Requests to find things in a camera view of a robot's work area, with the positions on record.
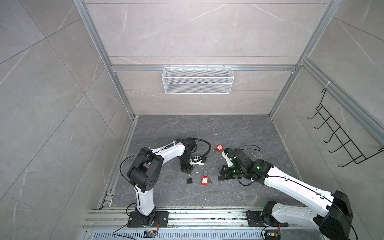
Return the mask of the small black padlock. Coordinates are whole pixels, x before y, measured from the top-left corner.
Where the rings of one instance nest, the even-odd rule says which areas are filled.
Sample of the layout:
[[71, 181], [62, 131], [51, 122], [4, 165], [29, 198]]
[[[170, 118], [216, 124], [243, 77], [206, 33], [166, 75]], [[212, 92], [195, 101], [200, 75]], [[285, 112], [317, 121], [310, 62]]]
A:
[[193, 179], [192, 179], [192, 176], [191, 175], [187, 175], [187, 184], [192, 184], [193, 183]]

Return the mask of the red long-shackle padlock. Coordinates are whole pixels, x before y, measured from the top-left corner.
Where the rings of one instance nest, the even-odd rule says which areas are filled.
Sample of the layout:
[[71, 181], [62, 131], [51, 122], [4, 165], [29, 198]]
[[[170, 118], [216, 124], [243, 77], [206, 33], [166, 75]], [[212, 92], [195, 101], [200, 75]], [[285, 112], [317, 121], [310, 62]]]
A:
[[210, 184], [210, 177], [208, 171], [204, 171], [202, 175], [201, 185], [208, 186]]

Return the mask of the small red padlock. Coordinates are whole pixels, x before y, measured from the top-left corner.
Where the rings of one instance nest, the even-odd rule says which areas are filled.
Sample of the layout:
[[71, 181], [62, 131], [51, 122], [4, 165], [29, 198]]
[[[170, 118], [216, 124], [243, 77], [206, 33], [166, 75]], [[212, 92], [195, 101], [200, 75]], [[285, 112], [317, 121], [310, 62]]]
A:
[[216, 151], [217, 151], [218, 153], [221, 153], [224, 149], [225, 149], [225, 148], [224, 148], [222, 145], [218, 145], [218, 146], [216, 146]]

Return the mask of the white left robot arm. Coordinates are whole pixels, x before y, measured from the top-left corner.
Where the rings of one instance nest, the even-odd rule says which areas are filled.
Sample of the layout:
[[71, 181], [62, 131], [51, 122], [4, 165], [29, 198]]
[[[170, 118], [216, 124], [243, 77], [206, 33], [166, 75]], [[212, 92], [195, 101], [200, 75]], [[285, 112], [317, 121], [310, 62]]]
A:
[[175, 139], [163, 147], [141, 148], [138, 154], [125, 158], [123, 162], [135, 158], [126, 174], [122, 172], [123, 165], [119, 166], [121, 175], [135, 190], [136, 207], [130, 219], [139, 221], [143, 227], [159, 224], [153, 188], [159, 180], [163, 164], [178, 158], [182, 172], [189, 174], [194, 169], [193, 164], [205, 163], [211, 149], [212, 145], [203, 139]]

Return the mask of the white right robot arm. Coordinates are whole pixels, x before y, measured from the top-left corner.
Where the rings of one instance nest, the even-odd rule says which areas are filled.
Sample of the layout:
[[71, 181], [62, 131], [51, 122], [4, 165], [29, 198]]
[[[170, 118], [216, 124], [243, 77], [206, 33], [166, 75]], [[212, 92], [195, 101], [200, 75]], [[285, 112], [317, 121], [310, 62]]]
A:
[[236, 179], [248, 180], [243, 186], [259, 183], [276, 189], [303, 204], [302, 207], [288, 206], [269, 201], [260, 214], [266, 226], [295, 224], [319, 230], [329, 240], [347, 240], [352, 225], [353, 211], [348, 196], [341, 192], [333, 193], [306, 184], [280, 170], [273, 164], [258, 159], [253, 161], [244, 149], [217, 147], [226, 160], [219, 171], [219, 181]]

